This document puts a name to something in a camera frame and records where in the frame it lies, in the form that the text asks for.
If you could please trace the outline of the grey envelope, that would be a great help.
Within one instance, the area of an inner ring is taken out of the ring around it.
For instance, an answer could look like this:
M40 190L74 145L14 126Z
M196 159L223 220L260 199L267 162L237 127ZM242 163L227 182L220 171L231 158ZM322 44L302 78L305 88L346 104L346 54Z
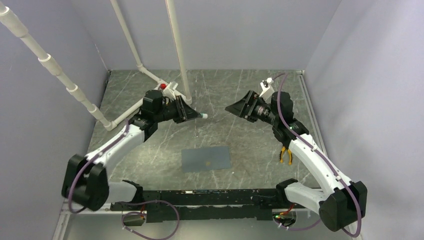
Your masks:
M232 167L228 146L213 146L181 151L184 173L230 169Z

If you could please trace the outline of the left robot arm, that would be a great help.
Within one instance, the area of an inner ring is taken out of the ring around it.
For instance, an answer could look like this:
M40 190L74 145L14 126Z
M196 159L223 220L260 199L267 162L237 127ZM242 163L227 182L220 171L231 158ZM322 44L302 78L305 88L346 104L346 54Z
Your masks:
M115 167L134 148L145 143L157 131L159 123L172 120L179 124L207 117L180 95L170 98L161 90L147 91L138 112L126 120L115 136L96 150L69 159L61 190L69 211L73 214L86 209L97 211L112 203L139 209L144 203L143 187L130 180L110 181Z

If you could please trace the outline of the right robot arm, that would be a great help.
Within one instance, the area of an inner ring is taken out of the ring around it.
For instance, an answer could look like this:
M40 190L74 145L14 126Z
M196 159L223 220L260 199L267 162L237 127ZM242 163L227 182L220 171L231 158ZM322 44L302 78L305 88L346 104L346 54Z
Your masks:
M320 221L333 232L357 223L366 214L368 189L362 181L353 182L323 153L309 130L294 117L294 103L289 93L274 92L269 103L253 90L225 110L249 122L270 124L274 137L309 170L320 189L307 187L296 179L279 183L276 203L287 208L299 204L319 215Z

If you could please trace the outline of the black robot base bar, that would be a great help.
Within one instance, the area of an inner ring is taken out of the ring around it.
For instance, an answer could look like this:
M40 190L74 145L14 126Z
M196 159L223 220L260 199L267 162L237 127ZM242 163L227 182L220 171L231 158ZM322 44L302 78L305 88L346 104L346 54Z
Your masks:
M113 212L141 212L148 223L177 219L271 221L280 213L291 214L300 208L276 188L144 190L128 203L118 200L110 205Z

